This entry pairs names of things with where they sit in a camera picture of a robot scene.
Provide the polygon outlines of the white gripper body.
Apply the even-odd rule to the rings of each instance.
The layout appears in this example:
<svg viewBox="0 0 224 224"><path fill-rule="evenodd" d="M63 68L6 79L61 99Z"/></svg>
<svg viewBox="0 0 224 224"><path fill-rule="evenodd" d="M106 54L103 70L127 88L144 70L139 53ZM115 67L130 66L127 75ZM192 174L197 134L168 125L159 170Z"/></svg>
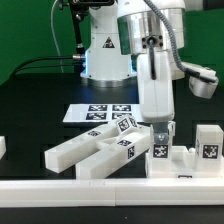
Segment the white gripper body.
<svg viewBox="0 0 224 224"><path fill-rule="evenodd" d="M148 54L137 58L137 80L140 113L146 123L167 122L174 118L172 73L167 51L155 52L155 74L152 79Z"/></svg>

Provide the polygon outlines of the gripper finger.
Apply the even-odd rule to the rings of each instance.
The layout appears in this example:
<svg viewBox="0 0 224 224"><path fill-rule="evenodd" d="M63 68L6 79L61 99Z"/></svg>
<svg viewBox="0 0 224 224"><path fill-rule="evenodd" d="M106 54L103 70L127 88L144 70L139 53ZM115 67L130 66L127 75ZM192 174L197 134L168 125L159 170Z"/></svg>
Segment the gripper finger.
<svg viewBox="0 0 224 224"><path fill-rule="evenodd" d="M153 123L153 138L155 144L168 144L171 140L168 122Z"/></svg>

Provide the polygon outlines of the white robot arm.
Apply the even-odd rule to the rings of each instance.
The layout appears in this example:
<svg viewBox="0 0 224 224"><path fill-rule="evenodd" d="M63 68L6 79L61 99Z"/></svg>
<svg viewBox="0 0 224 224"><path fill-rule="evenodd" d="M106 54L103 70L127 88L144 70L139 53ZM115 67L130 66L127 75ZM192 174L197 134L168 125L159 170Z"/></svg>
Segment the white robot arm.
<svg viewBox="0 0 224 224"><path fill-rule="evenodd" d="M216 72L181 61L184 0L112 0L90 3L91 45L83 76L99 86L134 79L143 121L155 144L169 141L174 118L172 81L186 75L194 95L210 98Z"/></svg>

